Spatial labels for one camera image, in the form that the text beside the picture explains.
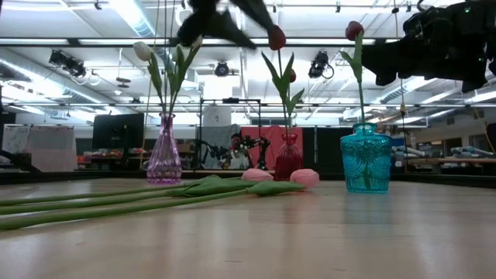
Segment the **purple glass vase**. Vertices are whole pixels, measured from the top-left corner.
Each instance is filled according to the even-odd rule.
[[[172,119],[168,113],[160,114],[160,134],[146,169],[148,182],[154,184],[177,184],[181,182],[181,158],[172,133]]]
[[[296,145],[298,135],[294,133],[282,135],[283,145],[279,149],[276,159],[276,171],[274,180],[289,181],[293,171],[303,168],[303,153]]]

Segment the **turquoise glass vase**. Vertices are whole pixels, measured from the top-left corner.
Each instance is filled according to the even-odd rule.
[[[353,126],[341,138],[344,175],[349,192],[387,193],[391,173],[391,137],[375,133],[373,123]]]

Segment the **spotlight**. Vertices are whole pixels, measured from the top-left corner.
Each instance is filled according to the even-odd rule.
[[[332,70],[332,74],[329,77],[324,76],[324,71],[326,71],[327,67]],[[330,79],[334,76],[334,68],[329,65],[329,56],[327,56],[326,51],[319,51],[319,53],[317,53],[317,56],[315,56],[315,59],[312,61],[308,76],[310,78],[324,77],[325,79]]]
[[[142,101],[139,100],[140,97],[137,97],[137,98],[133,98],[132,101],[129,101],[130,104],[141,104],[143,103]]]
[[[75,78],[82,78],[86,75],[86,68],[83,61],[76,61],[72,58],[67,59],[62,69]]]
[[[229,74],[229,67],[226,62],[219,62],[215,68],[215,75],[217,77],[225,77]]]
[[[69,73],[75,78],[82,78],[86,75],[86,68],[83,61],[76,61],[74,58],[66,57],[59,50],[52,50],[48,63]]]
[[[63,55],[59,50],[52,50],[52,55],[50,55],[48,63],[55,67],[62,67],[65,65],[66,61],[67,57],[65,57],[65,55]]]

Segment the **monitor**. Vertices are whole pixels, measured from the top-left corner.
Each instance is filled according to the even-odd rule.
[[[93,149],[141,147],[145,115],[97,115],[93,124]]]

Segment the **white tulip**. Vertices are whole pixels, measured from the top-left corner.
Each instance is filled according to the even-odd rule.
[[[203,44],[203,37],[200,35],[196,41],[193,42],[191,45],[191,48],[196,49],[197,47],[201,46]]]
[[[144,42],[135,42],[133,44],[134,52],[142,61],[150,61],[152,59],[152,49]]]

